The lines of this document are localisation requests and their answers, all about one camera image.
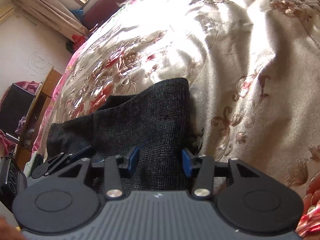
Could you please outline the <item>wooden side cabinet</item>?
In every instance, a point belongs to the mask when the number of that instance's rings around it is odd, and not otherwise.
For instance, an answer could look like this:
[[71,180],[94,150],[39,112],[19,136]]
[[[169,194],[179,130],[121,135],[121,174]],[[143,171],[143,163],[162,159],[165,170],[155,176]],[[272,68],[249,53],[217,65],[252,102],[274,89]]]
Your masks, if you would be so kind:
[[54,70],[54,68],[51,68],[45,79],[40,82],[35,92],[35,98],[26,115],[26,120],[16,148],[15,160],[21,170],[24,169],[25,164],[31,158],[31,150],[33,149],[33,144],[38,135],[40,124],[61,76],[62,75],[59,72]]

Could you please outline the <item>black monitor on cabinet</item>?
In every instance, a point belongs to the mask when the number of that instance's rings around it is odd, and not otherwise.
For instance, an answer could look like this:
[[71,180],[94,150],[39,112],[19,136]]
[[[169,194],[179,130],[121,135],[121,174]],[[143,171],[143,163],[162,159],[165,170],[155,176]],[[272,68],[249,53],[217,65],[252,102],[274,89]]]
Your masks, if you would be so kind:
[[0,122],[1,130],[17,137],[15,133],[19,121],[26,116],[35,95],[27,90],[12,84],[1,103]]

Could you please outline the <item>left beige curtain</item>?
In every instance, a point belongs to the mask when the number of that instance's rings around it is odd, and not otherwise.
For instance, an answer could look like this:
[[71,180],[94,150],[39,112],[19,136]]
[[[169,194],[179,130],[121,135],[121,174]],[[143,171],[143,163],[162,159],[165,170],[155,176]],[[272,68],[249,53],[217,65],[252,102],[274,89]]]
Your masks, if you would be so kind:
[[59,0],[13,0],[23,10],[42,21],[69,40],[87,37],[88,30]]

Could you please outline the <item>dark grey knit pants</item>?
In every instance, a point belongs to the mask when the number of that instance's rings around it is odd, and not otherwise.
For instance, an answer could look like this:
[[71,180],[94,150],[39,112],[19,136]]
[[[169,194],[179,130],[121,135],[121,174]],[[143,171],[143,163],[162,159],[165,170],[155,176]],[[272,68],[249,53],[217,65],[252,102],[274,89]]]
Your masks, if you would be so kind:
[[52,124],[47,154],[76,153],[93,146],[93,161],[140,150],[139,162],[130,179],[132,190],[188,190],[192,182],[184,174],[182,150],[192,147],[195,134],[190,124],[188,81],[173,78],[158,82],[136,95],[109,96],[95,112]]

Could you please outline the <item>floral satin bedspread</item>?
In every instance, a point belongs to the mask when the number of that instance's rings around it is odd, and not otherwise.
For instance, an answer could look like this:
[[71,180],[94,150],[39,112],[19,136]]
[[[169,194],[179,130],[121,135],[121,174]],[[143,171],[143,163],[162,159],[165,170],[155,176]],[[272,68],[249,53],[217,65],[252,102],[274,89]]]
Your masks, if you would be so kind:
[[202,152],[242,157],[306,202],[319,239],[319,0],[128,0],[70,60],[37,138],[112,95],[184,77]]

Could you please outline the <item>red bag on floor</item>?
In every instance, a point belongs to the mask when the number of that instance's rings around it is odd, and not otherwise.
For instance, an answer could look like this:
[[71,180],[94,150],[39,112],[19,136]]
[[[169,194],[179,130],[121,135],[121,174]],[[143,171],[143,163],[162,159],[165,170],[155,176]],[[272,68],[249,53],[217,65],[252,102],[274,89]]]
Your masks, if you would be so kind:
[[86,37],[84,35],[80,36],[77,34],[73,34],[72,41],[73,41],[73,45],[72,45],[73,50],[76,51],[86,42]]

